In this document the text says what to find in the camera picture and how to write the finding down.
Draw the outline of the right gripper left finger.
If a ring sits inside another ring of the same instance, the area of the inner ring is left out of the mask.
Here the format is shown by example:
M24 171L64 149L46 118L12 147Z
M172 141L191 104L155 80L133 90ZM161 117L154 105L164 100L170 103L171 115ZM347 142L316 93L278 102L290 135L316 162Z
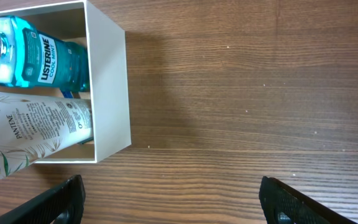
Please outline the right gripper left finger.
M85 187L80 175L39 194L0 216L0 224L79 224L85 206Z

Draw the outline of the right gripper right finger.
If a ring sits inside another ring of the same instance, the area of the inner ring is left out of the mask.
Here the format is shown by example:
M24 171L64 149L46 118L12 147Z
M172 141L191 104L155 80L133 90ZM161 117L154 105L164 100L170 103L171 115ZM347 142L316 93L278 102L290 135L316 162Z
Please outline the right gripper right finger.
M274 178L262 178L259 200L268 224L356 224Z

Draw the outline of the white lotion tube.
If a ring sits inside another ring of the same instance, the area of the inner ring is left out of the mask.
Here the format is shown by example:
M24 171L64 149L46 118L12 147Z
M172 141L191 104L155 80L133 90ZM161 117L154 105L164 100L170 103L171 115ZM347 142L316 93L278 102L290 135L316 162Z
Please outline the white lotion tube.
M0 92L0 180L92 137L90 100Z

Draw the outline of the blue mouthwash bottle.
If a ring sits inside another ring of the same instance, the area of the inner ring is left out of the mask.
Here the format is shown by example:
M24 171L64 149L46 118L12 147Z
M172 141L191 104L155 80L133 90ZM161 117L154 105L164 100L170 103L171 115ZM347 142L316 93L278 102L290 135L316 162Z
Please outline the blue mouthwash bottle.
M17 16L0 16L0 86L90 90L87 49Z

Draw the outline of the white cardboard box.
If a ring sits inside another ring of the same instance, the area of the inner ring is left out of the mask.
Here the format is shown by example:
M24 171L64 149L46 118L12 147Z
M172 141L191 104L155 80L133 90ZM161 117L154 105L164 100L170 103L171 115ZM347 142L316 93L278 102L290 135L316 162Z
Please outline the white cardboard box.
M40 159L40 164L97 163L131 145L125 31L89 1L54 2L0 10L42 32L88 50L94 139Z

